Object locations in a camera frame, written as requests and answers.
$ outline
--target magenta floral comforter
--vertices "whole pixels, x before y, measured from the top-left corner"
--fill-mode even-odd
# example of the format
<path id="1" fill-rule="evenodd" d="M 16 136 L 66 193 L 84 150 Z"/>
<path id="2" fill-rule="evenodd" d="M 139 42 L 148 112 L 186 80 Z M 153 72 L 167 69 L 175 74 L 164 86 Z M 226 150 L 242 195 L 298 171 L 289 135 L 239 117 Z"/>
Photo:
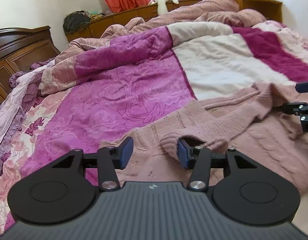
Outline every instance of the magenta floral comforter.
<path id="1" fill-rule="evenodd" d="M 20 178 L 73 148 L 96 152 L 101 140 L 115 140 L 194 99 L 172 45 L 167 28 L 157 28 L 118 37 L 44 71 L 39 88 L 50 95 L 27 113 L 4 164 L 9 172 L 0 178 L 0 224 L 8 190 Z M 97 183 L 95 171 L 86 177 Z M 12 223 L 9 215 L 6 226 Z"/>

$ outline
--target dresser drawer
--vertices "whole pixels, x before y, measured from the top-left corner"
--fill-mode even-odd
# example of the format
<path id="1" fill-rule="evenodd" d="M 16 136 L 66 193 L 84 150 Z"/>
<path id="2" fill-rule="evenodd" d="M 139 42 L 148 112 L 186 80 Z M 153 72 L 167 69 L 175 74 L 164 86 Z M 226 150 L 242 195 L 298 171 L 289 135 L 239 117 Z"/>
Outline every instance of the dresser drawer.
<path id="1" fill-rule="evenodd" d="M 105 32 L 105 30 L 113 25 L 113 19 L 112 17 L 105 18 L 101 21 L 98 21 L 96 23 L 92 23 L 89 28 L 91 31 L 91 35 L 93 38 L 100 38 L 102 34 Z"/>
<path id="2" fill-rule="evenodd" d="M 138 10 L 132 10 L 129 12 L 120 13 L 113 16 L 114 24 L 121 24 L 125 26 L 131 19 L 138 17 Z"/>
<path id="3" fill-rule="evenodd" d="M 68 42 L 71 42 L 78 38 L 92 38 L 90 29 L 88 28 L 88 26 L 78 29 L 74 33 L 67 33 L 66 37 L 67 37 Z"/>
<path id="4" fill-rule="evenodd" d="M 15 73 L 6 60 L 0 61 L 0 95 L 3 98 L 12 91 L 9 85 L 9 78 Z"/>
<path id="5" fill-rule="evenodd" d="M 170 11 L 173 11 L 174 9 L 178 8 L 178 4 L 168 2 L 168 3 L 166 3 L 166 7 L 167 7 L 167 10 L 170 12 Z"/>
<path id="6" fill-rule="evenodd" d="M 176 4 L 176 5 L 178 5 L 178 7 L 189 6 L 189 5 L 196 4 L 197 2 L 199 2 L 199 0 L 181 1 L 179 4 Z"/>
<path id="7" fill-rule="evenodd" d="M 157 6 L 142 8 L 138 10 L 139 17 L 143 19 L 157 17 Z"/>
<path id="8" fill-rule="evenodd" d="M 59 54 L 57 48 L 50 40 L 44 40 L 18 50 L 6 58 L 11 68 L 17 71 L 29 72 L 30 66 L 35 62 L 43 62 Z"/>

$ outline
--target pink knit sweater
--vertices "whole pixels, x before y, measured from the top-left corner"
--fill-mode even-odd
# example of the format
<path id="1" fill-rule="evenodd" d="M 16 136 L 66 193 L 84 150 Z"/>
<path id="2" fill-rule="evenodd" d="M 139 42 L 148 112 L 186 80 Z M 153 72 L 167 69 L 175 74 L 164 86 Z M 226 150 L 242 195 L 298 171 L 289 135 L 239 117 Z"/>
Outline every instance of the pink knit sweater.
<path id="1" fill-rule="evenodd" d="M 294 87 L 254 85 L 229 98 L 192 101 L 115 142 L 102 141 L 101 147 L 133 137 L 131 160 L 125 170 L 117 171 L 121 183 L 178 180 L 186 184 L 191 171 L 179 164 L 179 138 L 193 138 L 218 153 L 231 145 L 292 182 L 303 194 L 308 190 L 308 134 L 302 132 L 299 117 L 275 108 L 284 102 L 308 103 L 308 94 L 298 94 Z M 210 185 L 222 177 L 221 170 L 213 170 Z"/>

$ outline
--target white blanket section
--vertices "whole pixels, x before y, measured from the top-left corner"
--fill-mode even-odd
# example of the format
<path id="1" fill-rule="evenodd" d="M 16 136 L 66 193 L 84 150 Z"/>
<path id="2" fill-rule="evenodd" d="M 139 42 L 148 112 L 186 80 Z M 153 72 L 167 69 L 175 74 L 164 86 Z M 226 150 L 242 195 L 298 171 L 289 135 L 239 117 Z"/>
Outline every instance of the white blanket section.
<path id="1" fill-rule="evenodd" d="M 23 97 L 29 83 L 34 80 L 37 73 L 43 71 L 47 67 L 53 66 L 54 62 L 55 61 L 52 60 L 47 65 L 26 73 L 16 80 L 19 84 L 12 90 L 0 106 L 0 143 L 2 142 L 3 137 L 10 127 L 18 110 L 22 107 Z"/>
<path id="2" fill-rule="evenodd" d="M 244 38 L 229 25 L 185 22 L 168 25 L 173 50 L 198 100 L 228 97 L 253 83 L 294 82 L 254 58 Z"/>

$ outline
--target gray ribbed plate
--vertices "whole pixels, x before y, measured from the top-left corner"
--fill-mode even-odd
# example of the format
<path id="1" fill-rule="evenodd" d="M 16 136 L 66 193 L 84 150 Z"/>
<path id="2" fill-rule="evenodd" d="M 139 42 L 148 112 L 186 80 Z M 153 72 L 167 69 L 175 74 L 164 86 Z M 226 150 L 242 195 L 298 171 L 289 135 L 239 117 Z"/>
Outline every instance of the gray ribbed plate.
<path id="1" fill-rule="evenodd" d="M 55 226 L 17 222 L 2 240 L 296 240 L 307 239 L 289 223 L 258 228 L 236 223 L 219 213 L 203 193 L 180 182 L 126 182 L 100 195 L 75 220 Z"/>

